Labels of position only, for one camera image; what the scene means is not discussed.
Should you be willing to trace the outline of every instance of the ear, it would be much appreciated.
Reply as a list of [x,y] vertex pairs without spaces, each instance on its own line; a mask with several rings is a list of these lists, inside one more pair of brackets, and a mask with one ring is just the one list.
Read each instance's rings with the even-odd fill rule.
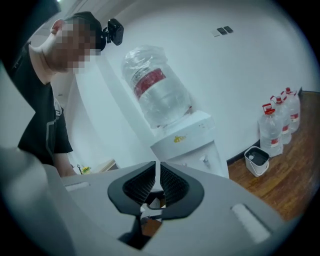
[[57,34],[57,32],[61,30],[64,24],[65,24],[65,21],[63,19],[56,20],[50,30],[51,34],[54,34],[54,35]]

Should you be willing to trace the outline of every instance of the bottled water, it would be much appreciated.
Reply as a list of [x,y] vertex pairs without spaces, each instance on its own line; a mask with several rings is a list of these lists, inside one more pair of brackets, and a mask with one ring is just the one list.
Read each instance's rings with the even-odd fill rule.
[[267,152],[270,157],[282,154],[284,146],[282,143],[283,120],[276,114],[271,104],[262,106],[264,115],[259,119],[260,148]]
[[285,94],[287,97],[285,104],[289,109],[291,118],[290,130],[291,133],[294,133],[300,125],[300,100],[297,91],[291,91],[289,87],[285,88]]
[[142,45],[126,54],[122,75],[151,128],[180,119],[190,108],[189,94],[167,64],[162,48]]
[[275,109],[275,112],[281,117],[283,121],[281,137],[282,137],[282,144],[286,145],[290,143],[292,138],[291,130],[290,130],[290,124],[291,124],[290,113],[287,105],[284,102],[286,98],[282,100],[280,96],[278,97],[272,96],[270,100],[272,100],[272,98],[276,98],[274,109]]

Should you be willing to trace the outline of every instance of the black t-shirt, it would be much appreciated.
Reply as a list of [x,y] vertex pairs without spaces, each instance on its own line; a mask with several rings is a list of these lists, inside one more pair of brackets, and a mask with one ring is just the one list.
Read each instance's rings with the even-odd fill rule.
[[25,129],[18,147],[35,155],[43,164],[54,165],[54,154],[69,153],[70,146],[64,111],[54,98],[51,84],[38,78],[27,44],[10,72],[12,81],[35,114]]

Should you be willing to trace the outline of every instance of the small trash can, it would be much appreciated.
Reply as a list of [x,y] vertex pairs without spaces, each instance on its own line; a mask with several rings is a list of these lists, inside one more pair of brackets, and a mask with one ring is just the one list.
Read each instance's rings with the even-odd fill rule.
[[256,177],[269,168],[269,154],[257,146],[252,146],[244,153],[245,166]]

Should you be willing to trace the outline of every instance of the man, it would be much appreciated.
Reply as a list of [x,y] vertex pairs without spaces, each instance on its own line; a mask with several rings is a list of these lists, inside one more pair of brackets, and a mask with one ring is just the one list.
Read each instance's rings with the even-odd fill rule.
[[64,110],[54,98],[50,84],[54,74],[79,67],[91,51],[102,51],[106,39],[100,22],[91,12],[79,12],[57,20],[39,47],[29,43],[9,72],[24,99],[35,110],[18,147],[43,164],[55,166],[61,177],[75,175],[67,153],[69,143]]

